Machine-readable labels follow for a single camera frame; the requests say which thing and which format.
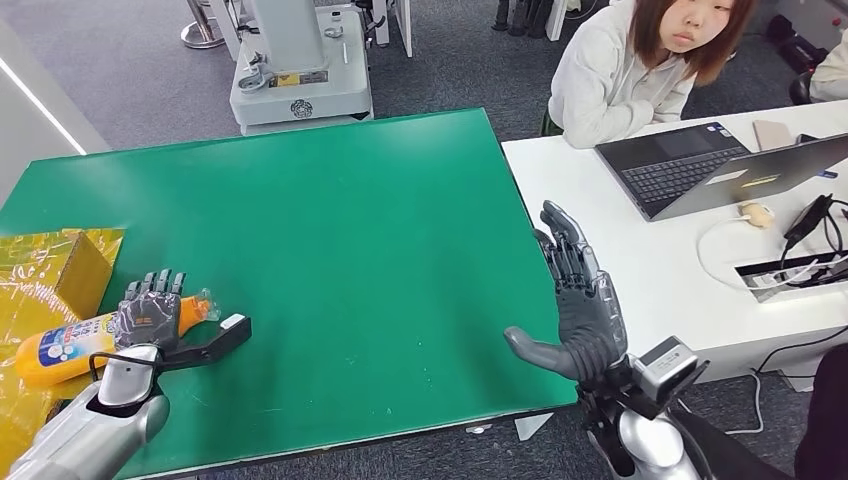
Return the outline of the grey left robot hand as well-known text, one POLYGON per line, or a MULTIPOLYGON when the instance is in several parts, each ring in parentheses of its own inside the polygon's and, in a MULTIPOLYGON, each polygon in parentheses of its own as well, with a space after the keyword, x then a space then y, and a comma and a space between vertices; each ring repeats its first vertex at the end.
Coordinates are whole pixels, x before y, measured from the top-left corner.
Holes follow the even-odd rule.
POLYGON ((186 274, 171 269, 149 272, 131 282, 113 318, 115 349, 152 344, 163 351, 177 348, 181 295, 186 274))

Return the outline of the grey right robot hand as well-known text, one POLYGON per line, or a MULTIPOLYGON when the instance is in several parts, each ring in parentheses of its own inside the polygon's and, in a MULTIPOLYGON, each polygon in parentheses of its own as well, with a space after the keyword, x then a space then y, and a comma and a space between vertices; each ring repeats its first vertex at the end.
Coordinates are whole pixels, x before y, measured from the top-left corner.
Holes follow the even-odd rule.
POLYGON ((517 326, 505 329, 504 338, 531 365, 569 380, 591 381, 628 349, 618 296, 576 220, 550 200, 543 202, 540 219, 550 232, 536 229, 534 237, 553 280, 559 342, 536 341, 517 326))

